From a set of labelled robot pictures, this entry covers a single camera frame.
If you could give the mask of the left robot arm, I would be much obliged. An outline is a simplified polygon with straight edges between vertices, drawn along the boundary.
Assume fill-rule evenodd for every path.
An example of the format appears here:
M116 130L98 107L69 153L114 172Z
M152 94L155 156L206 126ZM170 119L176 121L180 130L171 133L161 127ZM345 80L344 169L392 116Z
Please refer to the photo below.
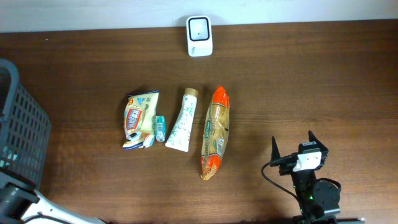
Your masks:
M69 211L45 198L33 182L1 169L1 223L104 223Z

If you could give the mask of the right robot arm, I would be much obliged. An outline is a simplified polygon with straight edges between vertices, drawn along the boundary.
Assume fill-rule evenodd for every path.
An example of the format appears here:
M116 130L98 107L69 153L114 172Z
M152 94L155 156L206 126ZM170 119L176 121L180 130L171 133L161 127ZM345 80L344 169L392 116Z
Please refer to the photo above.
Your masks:
M340 213L341 184L327 178L316 178L315 172L325 164L329 150L315 135L308 132L308 142L298 145L298 151L282 157L276 140L272 138L269 165L279 167L280 175L290 175L301 215L293 217L294 223L336 223Z

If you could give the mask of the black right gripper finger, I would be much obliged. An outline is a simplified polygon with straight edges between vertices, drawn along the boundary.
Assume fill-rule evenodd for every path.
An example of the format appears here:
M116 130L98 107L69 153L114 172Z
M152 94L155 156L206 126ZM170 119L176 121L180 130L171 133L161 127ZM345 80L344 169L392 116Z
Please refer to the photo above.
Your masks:
M271 162L273 164L276 164L280 160L279 148L277 146L277 142L274 136L271 138L271 141L272 141Z
M318 147L320 148L320 150L327 150L327 147L324 146L316 137L315 135L309 131L308 132L308 139L310 142L316 142L316 144L318 145Z

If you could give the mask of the spaghetti pasta package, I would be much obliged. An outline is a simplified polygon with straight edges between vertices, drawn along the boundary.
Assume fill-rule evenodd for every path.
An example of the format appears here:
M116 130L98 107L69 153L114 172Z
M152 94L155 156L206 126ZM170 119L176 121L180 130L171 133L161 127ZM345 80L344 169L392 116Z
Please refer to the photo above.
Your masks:
M203 180L209 180L219 170L229 138L229 95L219 86L206 113L201 149Z

